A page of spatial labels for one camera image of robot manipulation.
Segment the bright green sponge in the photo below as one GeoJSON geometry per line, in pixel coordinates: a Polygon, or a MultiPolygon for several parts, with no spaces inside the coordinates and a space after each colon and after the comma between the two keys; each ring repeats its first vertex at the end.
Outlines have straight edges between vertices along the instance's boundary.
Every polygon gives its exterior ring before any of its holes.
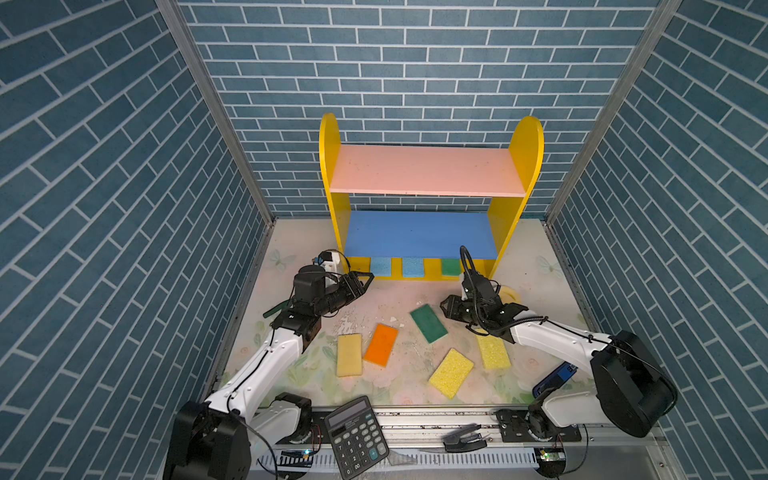
{"type": "Polygon", "coordinates": [[[442,259],[441,275],[443,277],[458,277],[462,273],[462,264],[459,259],[442,259]]]}

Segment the dark green scrub sponge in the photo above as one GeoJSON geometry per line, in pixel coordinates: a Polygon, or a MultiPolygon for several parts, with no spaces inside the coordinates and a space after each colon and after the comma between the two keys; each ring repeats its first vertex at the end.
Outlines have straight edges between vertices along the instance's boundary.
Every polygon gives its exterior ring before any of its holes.
{"type": "Polygon", "coordinates": [[[448,334],[447,328],[429,304],[411,311],[410,316],[428,344],[433,344],[448,334]]]}

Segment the orange sponge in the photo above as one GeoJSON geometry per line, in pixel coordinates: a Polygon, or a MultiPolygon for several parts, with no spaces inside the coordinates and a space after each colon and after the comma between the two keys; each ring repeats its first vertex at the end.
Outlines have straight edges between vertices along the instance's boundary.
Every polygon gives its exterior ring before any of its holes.
{"type": "Polygon", "coordinates": [[[363,360],[385,368],[398,337],[399,330],[384,324],[378,324],[373,332],[363,360]]]}

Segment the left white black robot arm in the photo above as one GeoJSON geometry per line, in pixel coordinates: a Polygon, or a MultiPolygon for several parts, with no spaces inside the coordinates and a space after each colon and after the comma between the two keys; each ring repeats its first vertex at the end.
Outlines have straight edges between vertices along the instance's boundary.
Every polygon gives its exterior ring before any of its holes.
{"type": "Polygon", "coordinates": [[[166,479],[244,479],[252,450],[272,451],[281,440],[312,438],[312,402],[278,395],[265,410],[266,395],[319,333],[324,317],[363,296],[374,276],[339,274],[319,265],[302,267],[290,298],[272,321],[271,332],[251,359],[202,402],[187,402],[177,413],[165,460],[166,479]]]}

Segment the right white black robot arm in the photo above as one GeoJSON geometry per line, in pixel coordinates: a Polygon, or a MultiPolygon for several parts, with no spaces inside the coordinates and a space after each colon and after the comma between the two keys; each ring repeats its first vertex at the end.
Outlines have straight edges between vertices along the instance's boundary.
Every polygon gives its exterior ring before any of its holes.
{"type": "Polygon", "coordinates": [[[579,330],[524,305],[505,303],[500,286],[475,270],[460,279],[461,294],[440,304],[446,318],[479,337],[555,356],[593,382],[573,393],[542,382],[525,417],[536,438],[550,440],[567,427],[603,423],[642,438],[676,406],[676,385],[637,335],[579,330]]]}

